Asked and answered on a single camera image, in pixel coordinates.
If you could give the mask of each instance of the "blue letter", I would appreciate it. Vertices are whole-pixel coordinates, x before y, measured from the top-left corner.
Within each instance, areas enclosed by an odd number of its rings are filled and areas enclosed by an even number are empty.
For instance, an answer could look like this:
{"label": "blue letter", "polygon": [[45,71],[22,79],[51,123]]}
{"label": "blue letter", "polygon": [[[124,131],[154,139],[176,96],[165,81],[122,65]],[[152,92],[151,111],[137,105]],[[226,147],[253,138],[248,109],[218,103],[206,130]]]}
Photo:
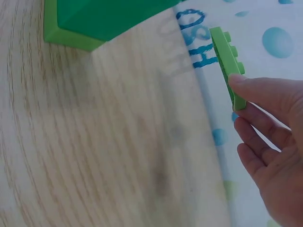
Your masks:
{"label": "blue letter", "polygon": [[190,55],[200,54],[202,57],[202,61],[198,61],[193,64],[194,68],[201,68],[201,67],[204,67],[205,65],[210,65],[215,62],[218,62],[218,59],[216,57],[213,57],[210,59],[207,59],[207,57],[206,57],[205,52],[210,51],[213,47],[214,47],[213,44],[209,44],[207,46],[200,46],[197,49],[193,49],[193,50],[189,51]]}
{"label": "blue letter", "polygon": [[195,14],[195,13],[200,15],[200,18],[198,20],[196,20],[195,22],[190,23],[188,25],[179,24],[181,30],[183,30],[185,28],[188,28],[188,27],[192,27],[192,26],[201,24],[204,21],[205,14],[203,12],[201,12],[199,10],[195,10],[195,9],[187,9],[185,11],[182,11],[182,12],[179,12],[179,13],[176,14],[176,18],[177,18],[177,20],[179,20],[182,15]]}

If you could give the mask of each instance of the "green lego brick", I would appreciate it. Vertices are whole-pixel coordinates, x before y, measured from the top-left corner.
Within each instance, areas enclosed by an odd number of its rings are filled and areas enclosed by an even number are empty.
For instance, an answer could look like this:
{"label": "green lego brick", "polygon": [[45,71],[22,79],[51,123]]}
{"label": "green lego brick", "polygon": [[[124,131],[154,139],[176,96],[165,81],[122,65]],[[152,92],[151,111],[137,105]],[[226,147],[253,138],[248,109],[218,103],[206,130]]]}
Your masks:
{"label": "green lego brick", "polygon": [[182,0],[57,0],[60,28],[109,41]]}
{"label": "green lego brick", "polygon": [[212,35],[214,51],[218,58],[229,95],[232,100],[232,106],[235,111],[246,108],[246,101],[234,93],[228,84],[228,76],[232,73],[244,74],[245,69],[242,62],[237,61],[238,51],[235,46],[229,43],[232,41],[228,32],[223,32],[220,27],[210,29]]}
{"label": "green lego brick", "polygon": [[45,0],[44,40],[86,51],[93,51],[104,42],[58,27],[57,0]]}

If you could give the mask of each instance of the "polka dot fabric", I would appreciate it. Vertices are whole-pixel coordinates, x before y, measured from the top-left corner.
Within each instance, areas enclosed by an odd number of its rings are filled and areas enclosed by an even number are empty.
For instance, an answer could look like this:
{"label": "polka dot fabric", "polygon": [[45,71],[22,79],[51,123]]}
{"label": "polka dot fabric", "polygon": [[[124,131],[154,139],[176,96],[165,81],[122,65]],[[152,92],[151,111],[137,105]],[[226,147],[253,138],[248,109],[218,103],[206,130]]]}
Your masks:
{"label": "polka dot fabric", "polygon": [[238,116],[232,111],[212,40],[203,37],[216,26],[228,31],[247,77],[303,79],[298,73],[303,58],[303,1],[190,0],[174,8],[176,14],[189,9],[199,14],[183,14],[178,22],[206,100],[232,227],[278,227],[238,157],[241,140],[233,127]]}

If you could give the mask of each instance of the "wood grain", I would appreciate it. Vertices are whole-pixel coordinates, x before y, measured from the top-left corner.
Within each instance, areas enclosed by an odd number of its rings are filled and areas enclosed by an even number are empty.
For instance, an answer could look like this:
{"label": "wood grain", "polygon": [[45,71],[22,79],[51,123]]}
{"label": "wood grain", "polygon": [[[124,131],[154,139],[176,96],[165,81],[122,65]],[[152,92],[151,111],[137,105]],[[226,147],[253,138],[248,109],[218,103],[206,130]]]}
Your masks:
{"label": "wood grain", "polygon": [[0,0],[0,226],[229,226],[172,10],[93,53],[43,42],[42,0]]}

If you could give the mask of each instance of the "light blue circle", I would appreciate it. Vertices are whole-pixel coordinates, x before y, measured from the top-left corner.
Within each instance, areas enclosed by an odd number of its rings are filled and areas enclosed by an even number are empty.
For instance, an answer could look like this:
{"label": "light blue circle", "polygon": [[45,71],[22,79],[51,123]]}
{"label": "light blue circle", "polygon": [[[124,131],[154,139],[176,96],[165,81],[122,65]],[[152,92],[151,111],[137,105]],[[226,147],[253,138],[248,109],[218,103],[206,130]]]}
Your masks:
{"label": "light blue circle", "polygon": [[279,27],[271,27],[263,34],[263,46],[276,58],[288,58],[294,51],[291,36]]}
{"label": "light blue circle", "polygon": [[238,117],[239,117],[239,116],[238,116],[235,112],[232,113],[232,121],[233,121],[233,122],[234,122]]}
{"label": "light blue circle", "polygon": [[244,17],[244,16],[246,16],[248,13],[249,13],[249,11],[242,11],[242,12],[236,13],[235,16],[236,16],[236,17]]}
{"label": "light blue circle", "polygon": [[224,129],[214,129],[213,137],[216,146],[221,146],[227,142],[227,132]]}
{"label": "light blue circle", "polygon": [[293,1],[292,0],[279,0],[280,4],[292,4]]}

